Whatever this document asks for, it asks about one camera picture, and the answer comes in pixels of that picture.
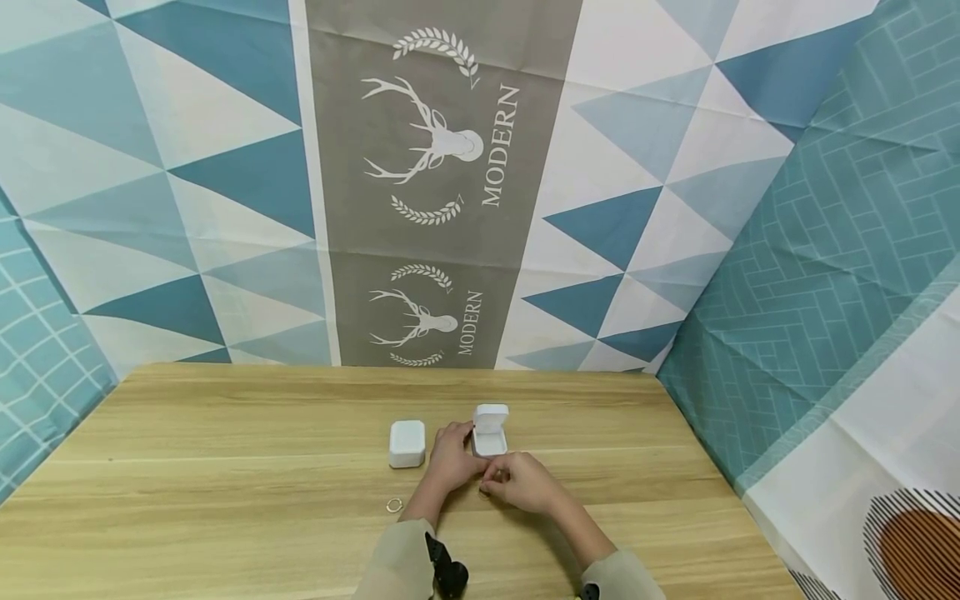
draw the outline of brown circle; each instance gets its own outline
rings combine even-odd
[[[960,599],[960,520],[926,510],[893,515],[880,530],[880,558],[902,600]]]

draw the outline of fabric backdrop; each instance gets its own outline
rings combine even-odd
[[[883,0],[660,370],[810,598],[960,597],[959,252],[960,2]]]
[[[655,371],[875,0],[5,0],[0,498],[155,361]]]

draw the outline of white jewelry box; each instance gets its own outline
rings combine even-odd
[[[398,420],[390,426],[390,466],[419,467],[426,459],[426,427],[422,420]]]
[[[473,411],[473,454],[491,458],[507,453],[503,423],[510,416],[506,404],[480,404]]]

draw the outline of white triangle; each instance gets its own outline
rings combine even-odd
[[[166,168],[298,129],[189,60],[116,29]]]
[[[756,115],[716,67],[704,98],[693,112],[667,183],[732,164],[787,156],[793,150],[793,142]]]
[[[323,320],[296,306],[265,298],[220,279],[211,276],[203,279],[228,346]]]
[[[563,212],[657,185],[660,185],[657,178],[583,117],[571,108],[562,109],[550,140],[535,216]]]
[[[167,178],[201,272],[312,241],[201,185]]]
[[[0,105],[0,181],[20,214],[159,173],[151,164]]]
[[[647,286],[628,276],[623,277],[613,296],[607,318],[600,327],[598,338],[649,329],[657,325],[676,323],[686,318],[686,313],[664,300]]]
[[[620,273],[623,272],[566,233],[542,219],[534,219],[514,296],[522,298]]]
[[[98,315],[81,318],[121,381],[139,365],[170,363],[222,348],[139,321]]]
[[[613,349],[600,340],[593,343],[587,358],[580,365],[578,371],[613,371],[624,372],[641,369],[647,364],[630,354]]]
[[[171,2],[171,0],[107,0],[107,8],[110,9],[110,16],[118,19],[121,16],[143,12],[168,2]]]
[[[664,187],[627,272],[659,267],[690,256],[726,252],[732,245],[726,235]]]
[[[234,365],[279,365],[281,363],[276,360],[270,360],[269,358],[264,358],[262,356],[257,356],[255,354],[250,354],[243,350],[238,350],[237,348],[228,348],[230,353],[230,361]]]
[[[24,226],[77,310],[123,298],[194,272],[126,246],[52,228],[29,219]]]
[[[507,356],[518,356],[557,346],[570,346],[592,339],[580,329],[564,323],[523,298],[517,297],[510,306],[507,325],[500,339],[497,368],[501,368],[500,364],[506,360]]]
[[[107,21],[77,0],[0,0],[0,54]]]
[[[712,60],[656,2],[584,2],[566,84],[625,90],[711,64]]]
[[[717,60],[849,23],[875,6],[876,0],[740,0]]]

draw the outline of gold ring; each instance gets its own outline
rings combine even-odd
[[[403,500],[401,498],[390,498],[387,500],[387,512],[391,515],[403,510]]]

